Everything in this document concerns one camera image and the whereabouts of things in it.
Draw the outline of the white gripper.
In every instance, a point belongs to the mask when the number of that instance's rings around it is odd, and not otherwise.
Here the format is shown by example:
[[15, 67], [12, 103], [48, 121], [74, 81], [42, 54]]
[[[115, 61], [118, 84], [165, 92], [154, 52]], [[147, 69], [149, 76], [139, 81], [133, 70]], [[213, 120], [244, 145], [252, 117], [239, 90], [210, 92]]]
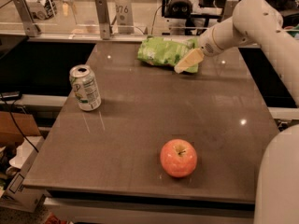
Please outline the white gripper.
[[180, 59], [174, 67], [176, 73], [182, 73], [195, 64], [199, 64], [204, 60], [204, 55], [212, 57], [224, 52], [224, 49], [216, 42], [214, 32], [215, 27], [212, 26], [198, 36], [197, 41], [200, 49], [191, 49]]

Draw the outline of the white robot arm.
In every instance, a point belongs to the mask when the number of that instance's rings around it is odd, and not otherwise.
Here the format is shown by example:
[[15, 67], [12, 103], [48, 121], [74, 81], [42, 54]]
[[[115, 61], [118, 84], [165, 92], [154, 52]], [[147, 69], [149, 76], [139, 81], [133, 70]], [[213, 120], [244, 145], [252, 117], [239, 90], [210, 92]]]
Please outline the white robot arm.
[[[206, 56], [256, 43], [299, 102], [299, 42], [282, 29], [282, 16], [265, 0], [241, 0], [230, 18], [208, 28], [175, 71], [181, 73]], [[260, 166], [254, 224], [299, 224], [299, 125], [280, 132], [267, 146]]]

